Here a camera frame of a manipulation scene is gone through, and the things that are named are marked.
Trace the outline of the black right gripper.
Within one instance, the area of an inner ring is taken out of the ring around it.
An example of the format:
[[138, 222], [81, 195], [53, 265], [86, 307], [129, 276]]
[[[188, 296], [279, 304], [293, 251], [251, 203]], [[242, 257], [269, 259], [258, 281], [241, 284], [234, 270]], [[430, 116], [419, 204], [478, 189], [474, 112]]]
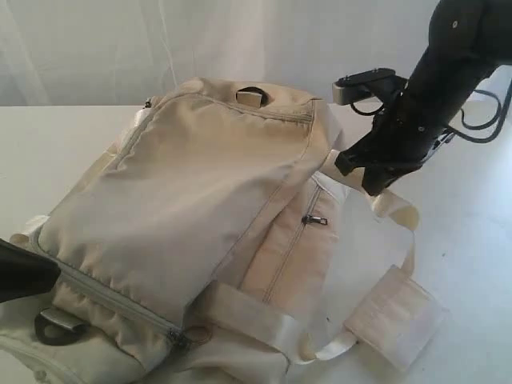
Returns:
[[344, 176], [365, 168], [362, 188], [377, 196], [452, 139], [452, 92], [442, 82], [371, 82], [370, 92], [382, 102], [370, 135], [341, 151], [334, 164]]

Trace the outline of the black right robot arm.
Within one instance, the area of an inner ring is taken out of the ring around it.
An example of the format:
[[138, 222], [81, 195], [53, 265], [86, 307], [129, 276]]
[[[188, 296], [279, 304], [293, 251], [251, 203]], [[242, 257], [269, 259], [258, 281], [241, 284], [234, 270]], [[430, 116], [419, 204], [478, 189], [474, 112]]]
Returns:
[[509, 1], [440, 1], [430, 19], [428, 47], [408, 78], [377, 68], [340, 78], [333, 99], [342, 106], [377, 98], [368, 113], [368, 134], [340, 153], [336, 167], [344, 175], [362, 168], [362, 188], [371, 196], [419, 170], [453, 137], [485, 144], [501, 132], [511, 96], [497, 102], [488, 122], [464, 131], [450, 126], [462, 114], [478, 84], [500, 66], [511, 64]]

